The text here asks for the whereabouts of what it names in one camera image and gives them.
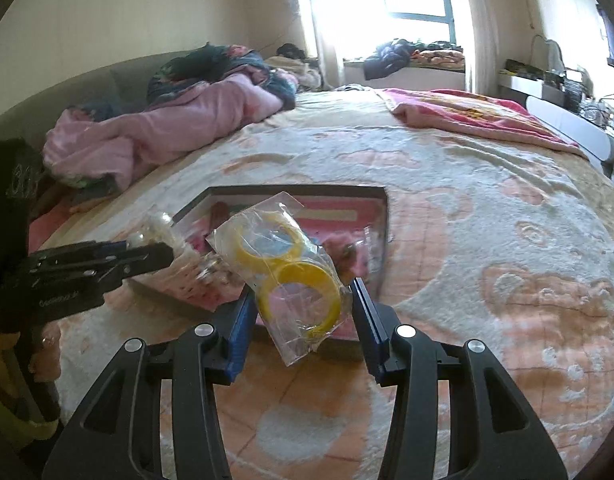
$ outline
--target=plastic bag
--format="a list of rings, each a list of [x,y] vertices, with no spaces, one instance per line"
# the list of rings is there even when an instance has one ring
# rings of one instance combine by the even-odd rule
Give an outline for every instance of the plastic bag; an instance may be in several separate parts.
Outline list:
[[[175,229],[171,216],[164,212],[148,214],[136,231],[128,234],[127,245],[140,247],[165,242],[175,259],[166,269],[135,276],[133,280],[172,298],[209,311],[220,304],[237,300],[244,282],[213,251],[200,254]]]
[[[293,219],[288,193],[232,216],[207,241],[255,291],[258,311],[286,365],[318,348],[351,312],[351,292],[331,258]]]

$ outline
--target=white desk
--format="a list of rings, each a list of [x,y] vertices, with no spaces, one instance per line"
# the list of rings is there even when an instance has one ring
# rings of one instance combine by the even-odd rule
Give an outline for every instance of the white desk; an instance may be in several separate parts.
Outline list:
[[[509,88],[514,92],[520,92],[525,96],[533,96],[543,101],[549,101],[555,105],[563,106],[565,104],[565,92],[558,88],[543,84],[542,81],[533,81],[516,75],[499,74],[498,84],[504,89]]]
[[[614,141],[605,130],[565,108],[533,96],[527,98],[526,107],[559,137],[577,142],[597,170],[611,174],[609,167],[614,160]]]

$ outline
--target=patterned blanket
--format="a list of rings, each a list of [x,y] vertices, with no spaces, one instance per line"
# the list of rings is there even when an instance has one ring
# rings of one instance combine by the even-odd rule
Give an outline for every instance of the patterned blanket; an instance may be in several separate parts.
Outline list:
[[[215,83],[230,74],[244,72],[254,84],[283,102],[283,110],[296,104],[296,79],[284,70],[275,70],[258,52],[242,45],[212,45],[175,57],[165,63],[147,86],[147,102],[157,105],[171,101],[198,82]]]
[[[570,475],[580,470],[614,423],[614,189],[580,156],[407,128],[373,92],[303,94],[295,110],[73,217],[50,243],[114,238],[151,209],[178,211],[207,186],[310,182],[386,186],[380,301],[437,340],[482,338]],[[128,286],[63,320],[65,416],[127,338],[154,343],[193,324]],[[173,468],[170,391],[165,384],[165,476]],[[378,388],[363,362],[315,354],[287,368],[273,345],[255,342],[243,374],[216,396],[235,479],[377,477],[395,392]],[[442,390],[437,477],[447,470],[448,398]]]
[[[508,140],[585,156],[521,105],[460,90],[417,92],[389,88],[381,94],[396,117],[414,128],[438,128],[485,139]]]

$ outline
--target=white wall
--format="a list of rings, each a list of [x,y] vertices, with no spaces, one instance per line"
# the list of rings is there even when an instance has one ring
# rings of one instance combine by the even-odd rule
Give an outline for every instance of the white wall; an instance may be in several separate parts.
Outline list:
[[[244,0],[15,0],[0,22],[0,113],[134,57],[249,44]]]
[[[490,0],[498,30],[497,68],[505,65],[506,59],[529,62],[532,30],[527,0]]]
[[[293,0],[244,0],[245,19],[249,32],[249,46],[263,58],[276,55],[284,43],[305,49],[305,38]]]
[[[465,90],[465,74],[450,70],[405,67],[398,72],[366,81],[362,67],[345,66],[345,82],[358,83],[372,88],[402,88],[405,90],[437,90],[451,88]]]
[[[597,98],[614,93],[614,69],[607,65],[607,40],[601,33],[596,0],[530,0],[537,32],[558,42],[565,66],[583,67]]]

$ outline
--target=silver screw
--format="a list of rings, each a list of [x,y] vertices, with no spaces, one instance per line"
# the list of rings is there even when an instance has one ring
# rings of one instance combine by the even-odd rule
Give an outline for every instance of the silver screw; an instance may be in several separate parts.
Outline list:
[[[213,326],[211,326],[209,323],[202,323],[194,328],[194,333],[200,337],[210,335],[213,333]]]
[[[478,339],[472,339],[467,343],[467,348],[474,353],[480,354],[485,351],[485,343],[478,341]]]
[[[416,329],[412,325],[400,325],[396,328],[396,333],[401,337],[409,339],[416,335]]]
[[[129,339],[129,341],[124,344],[124,349],[128,352],[140,350],[140,347],[142,347],[142,341],[140,339]]]

